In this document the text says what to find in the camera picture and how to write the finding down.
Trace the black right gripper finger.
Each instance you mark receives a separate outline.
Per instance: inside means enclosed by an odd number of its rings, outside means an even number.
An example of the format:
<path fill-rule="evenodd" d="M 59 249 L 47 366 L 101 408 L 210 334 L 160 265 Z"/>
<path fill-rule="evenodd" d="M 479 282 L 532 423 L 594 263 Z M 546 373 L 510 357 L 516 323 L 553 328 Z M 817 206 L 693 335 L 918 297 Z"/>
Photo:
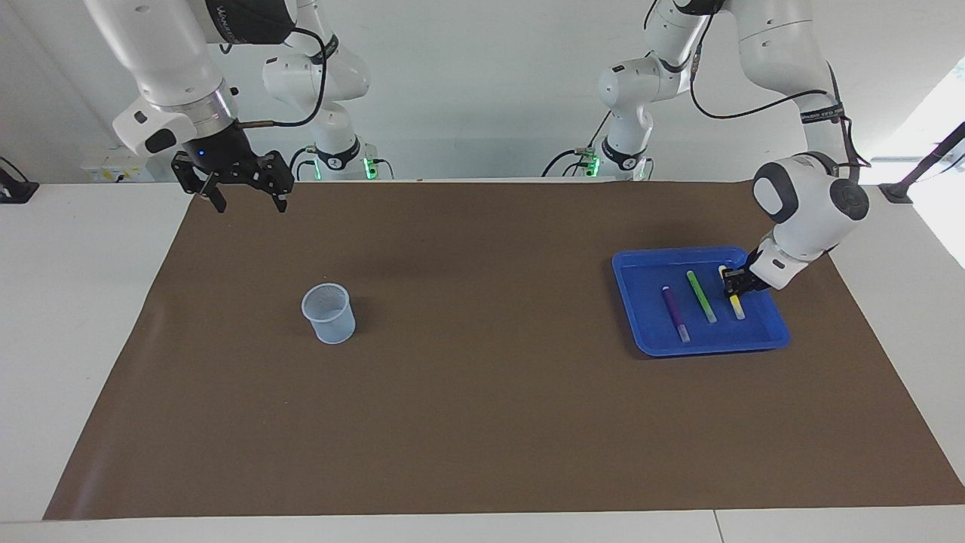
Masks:
<path fill-rule="evenodd" d="M 294 176 L 279 151 L 256 157 L 253 188 L 269 195 L 279 213 L 286 212 L 287 196 L 294 188 Z"/>
<path fill-rule="evenodd" d="M 178 179 L 180 188 L 187 195 L 197 195 L 206 199 L 215 207 L 218 213 L 224 213 L 227 207 L 225 197 L 219 189 L 219 173 L 208 173 L 202 170 L 204 176 L 198 174 L 199 169 L 193 164 L 187 152 L 178 151 L 172 159 L 173 175 Z"/>

